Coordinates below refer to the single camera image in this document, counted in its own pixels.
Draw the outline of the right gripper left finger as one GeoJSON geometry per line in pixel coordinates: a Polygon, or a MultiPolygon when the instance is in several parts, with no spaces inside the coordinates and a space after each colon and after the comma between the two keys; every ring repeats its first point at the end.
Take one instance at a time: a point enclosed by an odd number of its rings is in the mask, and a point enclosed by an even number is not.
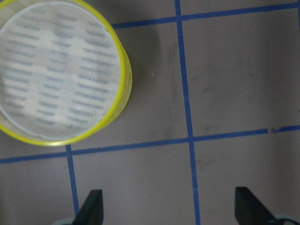
{"type": "Polygon", "coordinates": [[[103,193],[101,189],[91,190],[79,213],[73,220],[74,225],[102,225],[104,221],[103,193]]]}

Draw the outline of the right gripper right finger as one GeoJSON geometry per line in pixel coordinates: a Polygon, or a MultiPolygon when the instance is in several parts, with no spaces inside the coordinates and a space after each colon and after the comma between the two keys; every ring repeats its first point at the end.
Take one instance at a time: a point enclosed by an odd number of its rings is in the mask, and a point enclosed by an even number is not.
{"type": "Polygon", "coordinates": [[[276,218],[247,188],[236,187],[234,215],[239,225],[275,225],[276,218]]]}

